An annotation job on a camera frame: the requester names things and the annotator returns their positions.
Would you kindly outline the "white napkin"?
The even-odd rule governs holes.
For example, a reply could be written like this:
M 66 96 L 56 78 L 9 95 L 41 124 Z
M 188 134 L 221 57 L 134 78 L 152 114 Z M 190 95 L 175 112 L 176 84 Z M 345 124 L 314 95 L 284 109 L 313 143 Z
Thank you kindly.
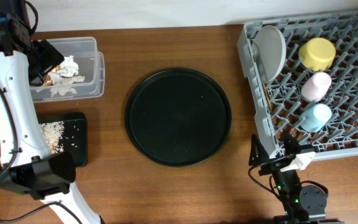
M 65 96 L 67 93 L 76 95 L 78 92 L 70 85 L 83 83 L 85 80 L 84 76 L 79 75 L 79 65 L 74 61 L 73 55 L 64 57 L 64 61 L 47 74 L 49 73 L 54 73 L 52 86 L 57 86 L 57 88 L 50 90 L 51 97 L 57 93 L 60 96 Z

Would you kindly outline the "grey plate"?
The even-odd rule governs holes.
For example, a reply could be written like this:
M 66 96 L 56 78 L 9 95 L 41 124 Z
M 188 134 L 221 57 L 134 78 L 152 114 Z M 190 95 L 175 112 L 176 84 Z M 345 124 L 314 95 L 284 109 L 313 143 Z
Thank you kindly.
M 287 54 L 282 32 L 274 26 L 263 27 L 253 40 L 252 50 L 261 82 L 271 82 L 282 71 Z

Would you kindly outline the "light blue cup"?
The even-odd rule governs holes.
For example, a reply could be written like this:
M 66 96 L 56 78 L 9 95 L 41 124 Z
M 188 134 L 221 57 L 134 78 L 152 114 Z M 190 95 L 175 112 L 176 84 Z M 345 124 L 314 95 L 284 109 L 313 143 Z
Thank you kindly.
M 316 133 L 331 119 L 332 111 L 330 107 L 319 103 L 304 111 L 300 118 L 305 120 L 300 126 L 307 132 Z

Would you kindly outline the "pink cup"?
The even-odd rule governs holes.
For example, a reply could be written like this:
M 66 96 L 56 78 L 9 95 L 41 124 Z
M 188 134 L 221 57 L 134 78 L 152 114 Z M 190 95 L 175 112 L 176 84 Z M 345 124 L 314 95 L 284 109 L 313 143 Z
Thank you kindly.
M 307 101 L 320 101 L 331 86 L 331 77 L 325 72 L 312 75 L 301 88 L 301 94 Z

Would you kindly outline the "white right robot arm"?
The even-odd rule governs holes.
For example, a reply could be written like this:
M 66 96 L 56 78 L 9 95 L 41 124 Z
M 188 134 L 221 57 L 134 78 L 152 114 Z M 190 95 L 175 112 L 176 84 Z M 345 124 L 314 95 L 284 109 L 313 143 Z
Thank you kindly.
M 271 159 L 256 135 L 251 138 L 248 175 L 257 185 L 273 194 L 283 205 L 284 215 L 273 218 L 274 223 L 341 223 L 327 219 L 325 208 L 329 190 L 312 180 L 300 180 L 302 170 L 314 158 L 311 144 L 300 144 L 284 132 L 283 156 Z

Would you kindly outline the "wooden chopstick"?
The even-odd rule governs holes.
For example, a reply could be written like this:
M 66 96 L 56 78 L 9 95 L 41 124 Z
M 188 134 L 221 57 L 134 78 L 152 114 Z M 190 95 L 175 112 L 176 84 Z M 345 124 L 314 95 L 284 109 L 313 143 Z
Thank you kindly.
M 270 101 L 269 94 L 268 94 L 267 88 L 266 88 L 264 83 L 262 84 L 262 87 L 264 89 L 264 94 L 265 94 L 265 97 L 267 99 L 268 109 L 269 109 L 269 111 L 271 111 L 272 110 L 272 103 Z

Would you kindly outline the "yellow bowl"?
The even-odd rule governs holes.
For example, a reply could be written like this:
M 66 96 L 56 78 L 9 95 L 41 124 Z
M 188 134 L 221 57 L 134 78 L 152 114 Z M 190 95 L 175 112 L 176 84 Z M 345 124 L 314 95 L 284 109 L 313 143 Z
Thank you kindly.
M 303 45 L 298 53 L 302 64 L 313 71 L 327 70 L 334 61 L 336 48 L 328 39 L 317 37 Z

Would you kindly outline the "food scraps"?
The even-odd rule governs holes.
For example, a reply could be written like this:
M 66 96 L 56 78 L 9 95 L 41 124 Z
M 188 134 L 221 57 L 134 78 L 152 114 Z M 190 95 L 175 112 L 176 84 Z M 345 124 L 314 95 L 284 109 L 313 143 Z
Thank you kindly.
M 63 121 L 42 123 L 40 124 L 40 130 L 50 148 L 51 154 L 64 151 L 64 146 L 60 141 L 68 139 L 68 137 L 63 136 L 65 130 Z

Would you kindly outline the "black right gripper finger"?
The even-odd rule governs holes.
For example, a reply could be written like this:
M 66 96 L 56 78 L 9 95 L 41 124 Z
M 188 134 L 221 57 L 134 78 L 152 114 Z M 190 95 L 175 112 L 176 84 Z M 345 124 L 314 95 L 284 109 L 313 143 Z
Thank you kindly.
M 259 166 L 269 160 L 269 155 L 264 149 L 259 138 L 253 134 L 251 137 L 251 151 L 249 157 L 249 166 Z
M 290 133 L 286 131 L 283 132 L 283 143 L 286 156 L 314 152 L 314 147 L 311 144 L 301 145 Z

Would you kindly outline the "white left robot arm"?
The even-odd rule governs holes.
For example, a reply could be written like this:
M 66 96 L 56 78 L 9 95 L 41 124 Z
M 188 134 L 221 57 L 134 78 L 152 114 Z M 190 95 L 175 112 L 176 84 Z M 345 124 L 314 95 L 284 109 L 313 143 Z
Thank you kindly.
M 28 1 L 0 1 L 0 189 L 30 195 L 64 223 L 101 223 L 76 185 L 69 152 L 52 154 L 41 132 L 30 83 L 63 62 L 46 40 L 32 40 Z

